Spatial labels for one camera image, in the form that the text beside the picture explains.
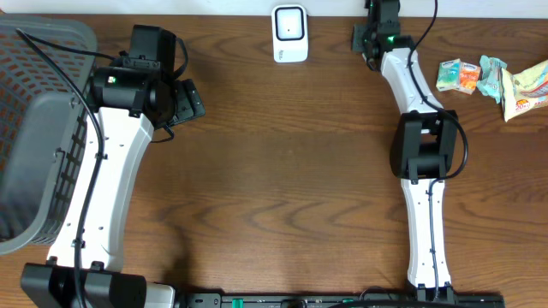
white plug-in device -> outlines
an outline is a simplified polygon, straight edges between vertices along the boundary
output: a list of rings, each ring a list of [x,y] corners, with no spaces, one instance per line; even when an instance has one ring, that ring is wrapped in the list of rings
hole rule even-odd
[[[272,41],[276,62],[302,62],[308,57],[307,11],[298,4],[272,10]]]

wooden table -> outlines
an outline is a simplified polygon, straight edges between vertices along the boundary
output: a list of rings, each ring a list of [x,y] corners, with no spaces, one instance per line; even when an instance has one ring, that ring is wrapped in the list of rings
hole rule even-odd
[[[70,15],[99,49],[127,50],[135,23],[185,39],[206,115],[151,145],[135,183],[127,273],[227,293],[358,293],[407,277],[408,224],[388,153],[399,113],[388,83],[350,51],[361,18],[309,18],[306,62],[276,64],[269,17]],[[402,19],[416,38],[430,19]],[[548,21],[440,19],[420,47],[438,65],[483,54],[519,73],[548,58]],[[491,98],[437,92],[468,133],[465,172],[448,181],[447,259],[457,291],[508,307],[548,305],[548,108],[505,123]],[[461,159],[457,140],[455,164]],[[1,306],[27,306],[19,279],[47,247],[0,257]]]

snack package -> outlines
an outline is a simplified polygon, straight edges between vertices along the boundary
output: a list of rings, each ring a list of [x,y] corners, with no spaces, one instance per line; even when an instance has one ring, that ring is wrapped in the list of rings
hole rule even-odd
[[[478,81],[478,90],[485,96],[495,98],[497,104],[500,104],[502,94],[500,72],[501,68],[507,67],[506,63],[495,57],[481,56],[479,65],[483,69],[483,74]]]
[[[548,61],[519,74],[502,68],[504,120],[548,105]]]
[[[459,87],[456,89],[466,94],[472,94],[480,77],[481,68],[473,64],[461,62],[459,71]]]
[[[439,91],[458,89],[459,71],[461,68],[461,59],[456,59],[439,64],[438,81],[436,87]]]

black motor joint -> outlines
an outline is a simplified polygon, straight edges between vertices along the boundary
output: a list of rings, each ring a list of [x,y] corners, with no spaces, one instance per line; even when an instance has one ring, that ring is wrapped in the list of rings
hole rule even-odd
[[[354,25],[352,51],[363,54],[367,66],[379,71],[384,53],[411,47],[413,40],[400,34],[399,0],[367,0],[366,9],[369,10],[367,24]]]
[[[175,71],[176,43],[185,64]],[[161,27],[135,25],[129,53],[122,52],[108,67],[98,68],[92,79],[90,105],[144,114],[155,129],[172,127],[205,114],[192,80],[179,81],[188,61],[182,40]]]

gray plastic basket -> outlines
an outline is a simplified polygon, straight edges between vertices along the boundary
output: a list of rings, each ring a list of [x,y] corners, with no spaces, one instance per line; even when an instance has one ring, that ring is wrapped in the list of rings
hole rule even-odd
[[[81,104],[16,28],[52,43],[97,50],[95,34],[78,21],[0,16],[0,255],[55,241],[86,138]],[[38,46],[85,89],[93,56]]]

